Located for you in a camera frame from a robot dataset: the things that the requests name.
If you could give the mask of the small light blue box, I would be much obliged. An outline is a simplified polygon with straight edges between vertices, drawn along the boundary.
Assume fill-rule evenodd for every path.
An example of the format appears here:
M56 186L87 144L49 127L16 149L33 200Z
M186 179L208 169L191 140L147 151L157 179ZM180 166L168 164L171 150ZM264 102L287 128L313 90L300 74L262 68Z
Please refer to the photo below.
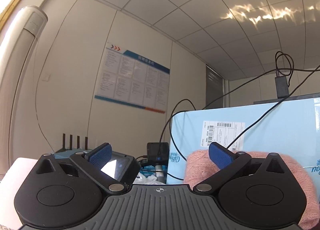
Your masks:
M246 128L227 147L231 151L263 151L294 158L319 186L319 98L188 111L172 120L167 179L179 184L184 178L185 159L200 146L204 121L243 122Z

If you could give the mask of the black power adapter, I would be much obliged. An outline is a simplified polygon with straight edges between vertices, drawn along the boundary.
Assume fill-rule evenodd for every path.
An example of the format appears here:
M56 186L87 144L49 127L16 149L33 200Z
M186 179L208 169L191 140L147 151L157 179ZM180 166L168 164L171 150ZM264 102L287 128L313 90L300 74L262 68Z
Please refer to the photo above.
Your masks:
M275 77L277 98L282 99L289 96L289 86L285 76Z

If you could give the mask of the small black display device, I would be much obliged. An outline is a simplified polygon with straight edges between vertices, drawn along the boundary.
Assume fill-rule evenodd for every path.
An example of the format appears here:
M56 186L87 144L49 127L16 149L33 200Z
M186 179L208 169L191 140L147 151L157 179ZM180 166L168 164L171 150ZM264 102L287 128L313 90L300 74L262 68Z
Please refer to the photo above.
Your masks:
M168 142L149 142L147 148L147 159L151 162L167 163L169 160Z

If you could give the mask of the blue wall notice board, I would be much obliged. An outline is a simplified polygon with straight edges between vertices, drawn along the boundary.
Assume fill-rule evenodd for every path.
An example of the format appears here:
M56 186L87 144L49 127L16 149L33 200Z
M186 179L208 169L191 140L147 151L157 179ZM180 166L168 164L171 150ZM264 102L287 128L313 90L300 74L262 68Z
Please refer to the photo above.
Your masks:
M170 69L108 42L96 99L166 113Z

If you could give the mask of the pink knitted sweater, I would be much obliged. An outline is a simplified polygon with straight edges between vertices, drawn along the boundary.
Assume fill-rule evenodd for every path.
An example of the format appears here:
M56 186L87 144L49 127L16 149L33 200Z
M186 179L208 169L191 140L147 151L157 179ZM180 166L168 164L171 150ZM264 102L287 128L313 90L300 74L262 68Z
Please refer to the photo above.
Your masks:
M302 229L319 229L319 202L316 187L305 169L291 156L280 154L306 195L306 208L299 222ZM187 158L183 183L190 188L217 173L219 168L209 158L208 150L197 150Z

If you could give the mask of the white shipping label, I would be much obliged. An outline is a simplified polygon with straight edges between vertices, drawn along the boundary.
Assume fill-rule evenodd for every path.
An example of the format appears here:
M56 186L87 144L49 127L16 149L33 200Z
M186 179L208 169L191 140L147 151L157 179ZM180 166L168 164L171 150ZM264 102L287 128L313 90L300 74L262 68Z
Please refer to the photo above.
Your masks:
M204 121L200 146L208 148L212 142L228 147L246 128L243 122Z

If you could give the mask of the black router with antennas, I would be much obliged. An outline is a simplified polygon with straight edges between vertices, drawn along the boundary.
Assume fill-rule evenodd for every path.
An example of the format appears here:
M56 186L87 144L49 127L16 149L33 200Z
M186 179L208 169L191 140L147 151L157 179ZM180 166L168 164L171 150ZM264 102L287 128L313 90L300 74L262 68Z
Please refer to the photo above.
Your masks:
M85 153L91 151L89 147L89 138L87 136L81 137L79 135L62 134L61 148L55 153L58 155L71 155L73 153L83 151Z

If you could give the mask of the white standing air conditioner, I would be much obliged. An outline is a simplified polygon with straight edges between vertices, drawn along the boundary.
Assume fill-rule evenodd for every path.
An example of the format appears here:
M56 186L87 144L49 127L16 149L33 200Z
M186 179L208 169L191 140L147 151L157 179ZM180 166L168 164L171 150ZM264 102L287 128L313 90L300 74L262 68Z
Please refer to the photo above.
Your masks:
M36 6L22 8L1 43L1 125L9 122L15 91L24 62L39 39L47 15Z

